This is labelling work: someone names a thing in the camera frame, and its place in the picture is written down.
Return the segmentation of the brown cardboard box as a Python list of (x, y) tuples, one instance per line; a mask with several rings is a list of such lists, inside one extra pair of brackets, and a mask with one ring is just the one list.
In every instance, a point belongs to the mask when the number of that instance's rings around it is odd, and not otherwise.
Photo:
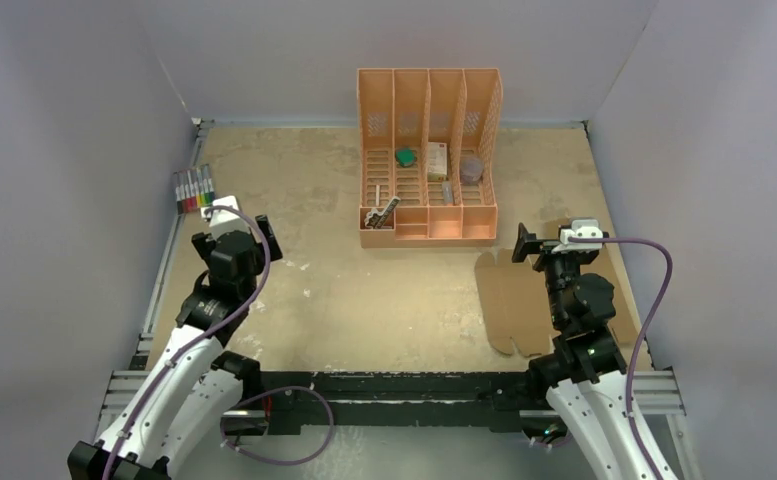
[[(489, 344), (498, 352), (531, 358), (552, 351), (552, 339), (558, 335), (545, 288), (544, 274), (532, 269), (532, 258), (523, 264), (511, 262), (512, 249), (497, 249), (481, 254), (474, 273)], [(618, 344), (631, 346), (640, 321), (630, 305), (631, 288), (621, 264), (618, 247), (603, 248), (583, 273), (595, 273), (614, 286), (616, 316), (609, 327)]]

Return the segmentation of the orange plastic file organizer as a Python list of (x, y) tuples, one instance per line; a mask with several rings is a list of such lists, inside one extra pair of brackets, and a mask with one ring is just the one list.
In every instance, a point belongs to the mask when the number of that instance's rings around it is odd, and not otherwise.
[[(503, 105), (496, 68), (362, 68), (357, 73), (361, 145), (358, 231), (364, 248), (490, 246), (498, 206), (492, 164)], [(441, 184), (428, 182), (428, 142), (448, 145), (455, 203), (445, 206)], [(417, 162), (401, 168), (395, 151), (411, 148)], [(485, 164), (478, 185), (460, 182), (462, 156)], [(365, 215), (393, 196), (401, 202), (382, 229), (365, 229)]]

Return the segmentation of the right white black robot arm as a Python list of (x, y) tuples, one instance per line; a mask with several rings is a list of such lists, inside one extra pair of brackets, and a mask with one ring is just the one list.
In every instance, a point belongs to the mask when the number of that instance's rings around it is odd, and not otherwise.
[(553, 408), (597, 478), (673, 479), (634, 395), (646, 334), (638, 334), (631, 359), (624, 359), (608, 325), (616, 315), (615, 288), (582, 270), (614, 241), (593, 218), (570, 221), (555, 239), (518, 226), (511, 260), (534, 259), (558, 333), (552, 352), (530, 361), (525, 392), (533, 404)]

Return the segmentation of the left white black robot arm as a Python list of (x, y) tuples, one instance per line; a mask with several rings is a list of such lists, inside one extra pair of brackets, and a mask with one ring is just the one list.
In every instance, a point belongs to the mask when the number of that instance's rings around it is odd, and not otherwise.
[(283, 253), (265, 215), (214, 207), (191, 242), (206, 265), (183, 301), (168, 343), (118, 418), (93, 443), (78, 442), (73, 479), (172, 479), (230, 407), (261, 399), (258, 361), (227, 350)]

